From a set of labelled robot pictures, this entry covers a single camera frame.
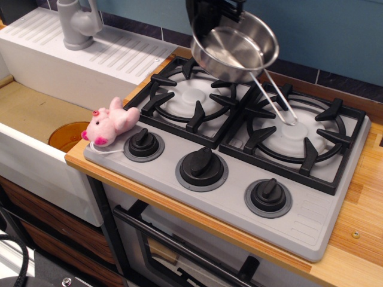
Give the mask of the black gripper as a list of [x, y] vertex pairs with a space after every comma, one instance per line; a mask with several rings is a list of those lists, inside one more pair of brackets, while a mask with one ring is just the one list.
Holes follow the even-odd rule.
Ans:
[[205, 36], [218, 25], [225, 5], [226, 17], [238, 23], [245, 3], [246, 0], [232, 0], [227, 4], [226, 1], [186, 0], [186, 10], [190, 23], [196, 17], [196, 35]]

